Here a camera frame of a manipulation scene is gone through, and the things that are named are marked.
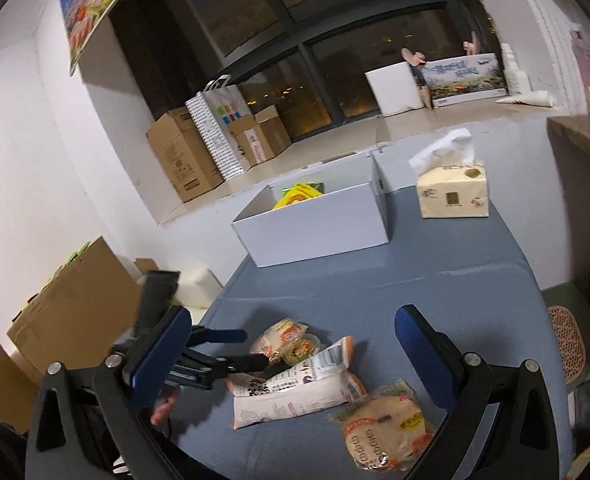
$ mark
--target hand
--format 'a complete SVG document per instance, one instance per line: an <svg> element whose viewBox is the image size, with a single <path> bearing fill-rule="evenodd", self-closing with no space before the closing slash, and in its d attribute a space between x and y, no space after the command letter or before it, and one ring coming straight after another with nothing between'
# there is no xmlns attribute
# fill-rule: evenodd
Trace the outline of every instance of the hand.
<svg viewBox="0 0 590 480"><path fill-rule="evenodd" d="M168 398L163 403L155 407L153 410L153 415L150 417L150 423L153 426L158 426L171 414L172 410L174 410L175 404L177 404L177 400L179 399L181 392L182 390L180 387L174 387L168 395Z"/></svg>

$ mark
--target blue tablecloth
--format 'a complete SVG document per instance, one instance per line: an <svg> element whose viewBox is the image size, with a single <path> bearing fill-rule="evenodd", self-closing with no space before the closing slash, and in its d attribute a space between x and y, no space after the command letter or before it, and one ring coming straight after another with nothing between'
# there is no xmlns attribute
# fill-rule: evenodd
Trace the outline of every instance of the blue tablecloth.
<svg viewBox="0 0 590 480"><path fill-rule="evenodd" d="M572 460L562 361L544 301L524 255L499 213L489 218L422 219L414 187L387 195L390 243L258 269L246 258L204 316L211 328L243 328L245 345L209 345L210 354L242 353L289 316L326 344L356 342L351 365L374 390L396 379L417 392L429 420L443 410L428 398L393 330L395 311L413 303L438 332L490 364L540 363L555 413L560 476ZM315 223L302 225L315 229ZM213 391L186 389L172 418L173 437L195 459L232 480L370 478L355 468L328 411L231 429L233 399L223 381ZM490 429L488 408L456 478L465 478ZM402 473L387 474L398 478Z"/></svg>

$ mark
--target blue gripper pad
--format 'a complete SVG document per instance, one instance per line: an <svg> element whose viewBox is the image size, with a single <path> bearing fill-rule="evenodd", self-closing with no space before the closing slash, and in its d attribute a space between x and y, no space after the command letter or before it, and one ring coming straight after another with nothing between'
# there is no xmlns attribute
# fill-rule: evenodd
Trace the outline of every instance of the blue gripper pad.
<svg viewBox="0 0 590 480"><path fill-rule="evenodd" d="M445 336L435 332L414 305L398 309L395 314L395 336L419 375L430 400L452 413L459 397L459 384L436 348L441 345L443 350ZM448 343L451 345L448 350L458 352L450 340Z"/></svg>
<svg viewBox="0 0 590 480"><path fill-rule="evenodd" d="M153 406L164 386L166 376L190 339L192 318L180 308L166 330L155 341L150 352L140 361L130 380L130 407L135 413Z"/></svg>

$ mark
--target beige tissue package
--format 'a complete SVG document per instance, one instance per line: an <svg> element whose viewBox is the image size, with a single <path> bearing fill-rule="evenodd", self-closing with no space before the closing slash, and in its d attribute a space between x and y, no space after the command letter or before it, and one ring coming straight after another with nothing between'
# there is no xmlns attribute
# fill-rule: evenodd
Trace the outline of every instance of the beige tissue package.
<svg viewBox="0 0 590 480"><path fill-rule="evenodd" d="M488 185L481 163L433 168L417 178L424 218L488 216Z"/></svg>

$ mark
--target metal bolt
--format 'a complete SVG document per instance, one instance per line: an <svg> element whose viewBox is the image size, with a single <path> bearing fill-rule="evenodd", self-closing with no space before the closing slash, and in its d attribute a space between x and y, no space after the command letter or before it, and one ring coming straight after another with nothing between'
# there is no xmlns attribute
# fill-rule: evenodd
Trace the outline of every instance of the metal bolt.
<svg viewBox="0 0 590 480"><path fill-rule="evenodd" d="M48 372L49 375L55 375L60 370L61 370L61 363L58 361L55 361L54 363L49 364L48 368L46 368L46 371Z"/></svg>
<svg viewBox="0 0 590 480"><path fill-rule="evenodd" d="M466 361L466 364L469 366L479 366L482 363L482 358L475 352L469 352L464 355L464 361Z"/></svg>
<svg viewBox="0 0 590 480"><path fill-rule="evenodd" d="M526 359L526 370L529 372L537 372L539 370L539 364L534 359Z"/></svg>
<svg viewBox="0 0 590 480"><path fill-rule="evenodd" d="M106 358L106 360L104 361L104 363L106 363L106 366L108 368L117 367L117 366L121 365L121 355L119 355L119 354L109 355Z"/></svg>

